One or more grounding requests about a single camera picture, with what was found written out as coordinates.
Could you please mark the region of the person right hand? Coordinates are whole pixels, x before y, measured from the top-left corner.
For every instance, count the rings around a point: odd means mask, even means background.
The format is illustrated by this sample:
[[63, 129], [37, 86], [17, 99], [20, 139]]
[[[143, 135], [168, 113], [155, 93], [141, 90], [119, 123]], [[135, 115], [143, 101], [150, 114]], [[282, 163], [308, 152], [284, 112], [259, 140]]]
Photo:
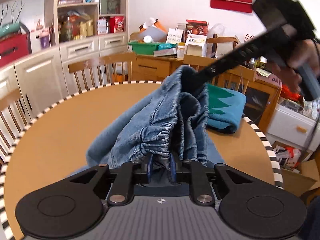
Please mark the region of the person right hand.
[[281, 79], [291, 92], [300, 93], [299, 85], [302, 77], [295, 72], [295, 69], [304, 63], [311, 67], [315, 77], [319, 77], [319, 43], [314, 40], [300, 41], [287, 60], [287, 67], [280, 67], [272, 61], [268, 61], [266, 67]]

